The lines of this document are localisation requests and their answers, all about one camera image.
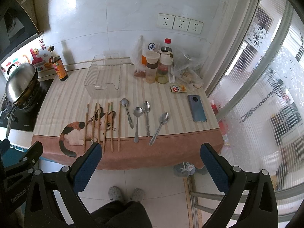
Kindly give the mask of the wooden chopstick green band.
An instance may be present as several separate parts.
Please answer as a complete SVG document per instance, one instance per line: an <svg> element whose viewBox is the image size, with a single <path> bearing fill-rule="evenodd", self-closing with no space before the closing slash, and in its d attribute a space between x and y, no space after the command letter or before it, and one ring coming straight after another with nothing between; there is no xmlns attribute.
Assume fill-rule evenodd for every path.
<svg viewBox="0 0 304 228"><path fill-rule="evenodd" d="M110 102L110 145L113 152L113 102Z"/></svg>

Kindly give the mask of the steel spoon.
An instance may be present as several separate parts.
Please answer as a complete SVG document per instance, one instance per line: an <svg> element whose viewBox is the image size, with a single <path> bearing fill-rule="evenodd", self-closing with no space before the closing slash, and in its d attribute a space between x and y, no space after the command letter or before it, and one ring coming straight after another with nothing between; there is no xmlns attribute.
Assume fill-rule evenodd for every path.
<svg viewBox="0 0 304 228"><path fill-rule="evenodd" d="M159 132L160 132L160 130L161 130L161 127L162 127L163 125L165 125L168 121L169 121L169 114L168 114L167 112L164 112L164 113L160 116L160 118L159 118L159 126L158 126L158 128L157 128L155 134L153 135L152 139L150 140L149 146L152 146L152 145L154 144L154 142L155 142L155 140L156 140L156 138L157 138L157 136L158 136L158 134L159 134Z"/></svg>
<svg viewBox="0 0 304 228"><path fill-rule="evenodd" d="M134 137L134 142L138 143L139 142L139 117L142 116L143 110L141 107L135 107L133 110L133 114L135 116L135 137Z"/></svg>
<svg viewBox="0 0 304 228"><path fill-rule="evenodd" d="M127 98L123 98L123 99L121 100L121 103L122 103L122 106L126 109L127 118L128 118L129 125L130 125L130 127L133 129L133 128L134 128L134 125L133 125L132 118L131 118L131 116L130 116L130 112L129 112L129 109L128 109L129 101L128 101Z"/></svg>
<svg viewBox="0 0 304 228"><path fill-rule="evenodd" d="M143 112L145 114L146 133L147 133L147 136L150 136L149 119L148 119L148 114L150 112L150 104L149 104L149 102L145 101L143 103L142 109L143 109Z"/></svg>

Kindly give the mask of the black gas stove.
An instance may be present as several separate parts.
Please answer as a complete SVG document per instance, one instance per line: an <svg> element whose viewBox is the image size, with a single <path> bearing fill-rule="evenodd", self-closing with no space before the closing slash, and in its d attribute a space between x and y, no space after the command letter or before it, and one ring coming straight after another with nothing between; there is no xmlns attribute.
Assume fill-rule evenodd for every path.
<svg viewBox="0 0 304 228"><path fill-rule="evenodd" d="M15 109L11 129L33 132L39 110L52 83L53 79L40 81L36 95L32 96L27 103Z"/></svg>

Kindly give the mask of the grey slipper left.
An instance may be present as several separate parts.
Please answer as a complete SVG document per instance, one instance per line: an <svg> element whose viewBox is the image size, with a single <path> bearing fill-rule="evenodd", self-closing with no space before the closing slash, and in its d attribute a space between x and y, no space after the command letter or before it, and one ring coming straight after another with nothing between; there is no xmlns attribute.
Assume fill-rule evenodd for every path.
<svg viewBox="0 0 304 228"><path fill-rule="evenodd" d="M108 196L111 201L124 202L123 194L117 186L113 186L109 188Z"/></svg>

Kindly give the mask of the grey slipper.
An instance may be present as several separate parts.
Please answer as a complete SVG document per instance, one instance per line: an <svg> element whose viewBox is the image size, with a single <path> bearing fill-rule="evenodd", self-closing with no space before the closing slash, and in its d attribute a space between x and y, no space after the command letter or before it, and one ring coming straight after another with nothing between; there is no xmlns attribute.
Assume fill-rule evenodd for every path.
<svg viewBox="0 0 304 228"><path fill-rule="evenodd" d="M144 196L145 196L144 190L142 190L140 188L136 188L132 192L132 194L131 194L131 196L129 198L129 201L141 203L142 200L144 199Z"/></svg>
<svg viewBox="0 0 304 228"><path fill-rule="evenodd" d="M109 188L108 196L111 201L124 202L123 194L117 186L113 186Z"/></svg>

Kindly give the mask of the blue smartphone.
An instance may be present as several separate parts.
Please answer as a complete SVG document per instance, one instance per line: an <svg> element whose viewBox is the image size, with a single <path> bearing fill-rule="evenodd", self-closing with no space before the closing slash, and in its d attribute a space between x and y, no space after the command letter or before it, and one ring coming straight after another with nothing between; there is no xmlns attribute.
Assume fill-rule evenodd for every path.
<svg viewBox="0 0 304 228"><path fill-rule="evenodd" d="M205 115L205 111L203 109L203 104L201 102L200 96L199 95L188 95L188 102L189 102L193 121L196 123L207 122L207 118Z"/></svg>

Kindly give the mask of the steel wok with lid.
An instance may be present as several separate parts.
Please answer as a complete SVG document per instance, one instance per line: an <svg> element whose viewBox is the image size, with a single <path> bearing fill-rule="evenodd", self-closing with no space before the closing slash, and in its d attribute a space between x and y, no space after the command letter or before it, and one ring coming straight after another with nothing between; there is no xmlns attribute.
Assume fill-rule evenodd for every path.
<svg viewBox="0 0 304 228"><path fill-rule="evenodd" d="M37 87L38 71L30 63L23 63L17 67L10 75L6 83L6 97L12 105L9 111L9 119L6 130L6 138L9 137L12 118L18 106L24 104L30 99Z"/></svg>

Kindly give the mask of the cat print table mat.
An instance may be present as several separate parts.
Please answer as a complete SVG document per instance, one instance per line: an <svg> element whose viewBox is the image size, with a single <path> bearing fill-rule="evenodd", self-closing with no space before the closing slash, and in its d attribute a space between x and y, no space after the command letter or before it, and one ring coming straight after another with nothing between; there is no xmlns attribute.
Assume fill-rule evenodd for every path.
<svg viewBox="0 0 304 228"><path fill-rule="evenodd" d="M32 141L43 145L43 156L60 164L70 165L85 153L83 134L73 132L63 136L64 128L73 122L86 119L86 107L89 103L89 116L94 114L94 107L100 104L102 112L106 112L107 103L113 102L113 152L110 145L110 129L106 132L105 153L99 163L99 169L126 170L142 167L172 166L182 162L190 162L201 168L200 147L209 143L220 152L224 141L204 90L197 89L203 103L207 118L205 123L193 121L187 93L174 94L169 85L147 83L144 79L133 76L133 66L121 66L120 96L118 98L93 99L87 92L84 81L88 70L75 70L66 81L55 79L38 114L32 135ZM134 128L129 125L126 109L121 106L121 151L118 152L118 112L119 102L127 98L129 112ZM150 104L148 114L150 136L146 133L145 114L139 117L139 142L135 137L135 107ZM152 146L149 142L159 126L159 118L169 114L169 121L161 130Z"/></svg>

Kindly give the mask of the clear plastic utensil tray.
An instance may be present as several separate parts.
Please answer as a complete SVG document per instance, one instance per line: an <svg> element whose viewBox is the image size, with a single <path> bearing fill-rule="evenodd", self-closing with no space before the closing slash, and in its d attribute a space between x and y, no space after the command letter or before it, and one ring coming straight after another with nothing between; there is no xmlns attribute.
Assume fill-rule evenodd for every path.
<svg viewBox="0 0 304 228"><path fill-rule="evenodd" d="M118 98L120 96L121 59L116 53L96 55L84 81L93 99Z"/></svg>

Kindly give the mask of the clear plastic bag food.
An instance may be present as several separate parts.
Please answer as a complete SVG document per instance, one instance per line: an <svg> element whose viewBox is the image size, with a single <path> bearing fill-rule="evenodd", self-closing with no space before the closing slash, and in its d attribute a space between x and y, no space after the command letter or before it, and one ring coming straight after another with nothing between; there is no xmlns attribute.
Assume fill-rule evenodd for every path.
<svg viewBox="0 0 304 228"><path fill-rule="evenodd" d="M173 64L169 72L170 83L182 83L190 89L203 87L201 69L204 58L190 56L183 48L173 50Z"/></svg>

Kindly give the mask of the black range hood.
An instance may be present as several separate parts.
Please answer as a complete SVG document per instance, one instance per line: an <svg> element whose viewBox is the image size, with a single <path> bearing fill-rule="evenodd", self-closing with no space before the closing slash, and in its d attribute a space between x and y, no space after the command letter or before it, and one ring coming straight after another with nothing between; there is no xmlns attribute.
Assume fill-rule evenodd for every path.
<svg viewBox="0 0 304 228"><path fill-rule="evenodd" d="M1 0L1 62L43 34L34 0Z"/></svg>

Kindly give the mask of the white plastic bag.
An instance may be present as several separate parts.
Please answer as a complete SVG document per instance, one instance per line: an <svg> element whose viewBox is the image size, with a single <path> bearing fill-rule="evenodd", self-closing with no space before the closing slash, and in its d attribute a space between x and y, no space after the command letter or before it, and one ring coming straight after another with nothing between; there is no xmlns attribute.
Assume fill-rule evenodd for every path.
<svg viewBox="0 0 304 228"><path fill-rule="evenodd" d="M135 66L133 75L139 78L145 78L146 66L142 64L142 45L143 36L140 35L132 46L130 53L130 61Z"/></svg>

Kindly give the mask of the white wall socket right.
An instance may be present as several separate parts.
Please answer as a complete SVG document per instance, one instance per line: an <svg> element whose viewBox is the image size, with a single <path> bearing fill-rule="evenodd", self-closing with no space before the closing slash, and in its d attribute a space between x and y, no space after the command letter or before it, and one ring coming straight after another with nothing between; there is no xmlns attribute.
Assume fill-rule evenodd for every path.
<svg viewBox="0 0 304 228"><path fill-rule="evenodd" d="M203 22L190 19L190 23L189 23L187 32L200 35L202 29L203 29Z"/></svg>

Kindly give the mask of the white wall socket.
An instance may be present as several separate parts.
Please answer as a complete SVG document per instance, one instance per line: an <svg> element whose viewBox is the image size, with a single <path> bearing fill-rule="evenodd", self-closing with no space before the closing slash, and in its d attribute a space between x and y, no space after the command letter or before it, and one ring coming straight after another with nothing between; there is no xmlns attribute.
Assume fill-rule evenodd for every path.
<svg viewBox="0 0 304 228"><path fill-rule="evenodd" d="M190 24L190 19L185 17L175 16L173 30L187 32L189 24Z"/></svg>
<svg viewBox="0 0 304 228"><path fill-rule="evenodd" d="M203 22L190 19L190 23L189 23L187 32L200 35L202 29L203 29Z"/></svg>
<svg viewBox="0 0 304 228"><path fill-rule="evenodd" d="M159 13L156 26L158 28L172 29L174 20L174 15Z"/></svg>

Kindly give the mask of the white wall socket left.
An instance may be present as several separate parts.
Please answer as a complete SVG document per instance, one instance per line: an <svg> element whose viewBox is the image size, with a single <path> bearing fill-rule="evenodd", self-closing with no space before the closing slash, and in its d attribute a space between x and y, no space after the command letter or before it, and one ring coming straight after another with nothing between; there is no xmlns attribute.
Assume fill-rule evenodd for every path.
<svg viewBox="0 0 304 228"><path fill-rule="evenodd" d="M174 20L174 15L159 13L156 26L158 28L172 29Z"/></svg>

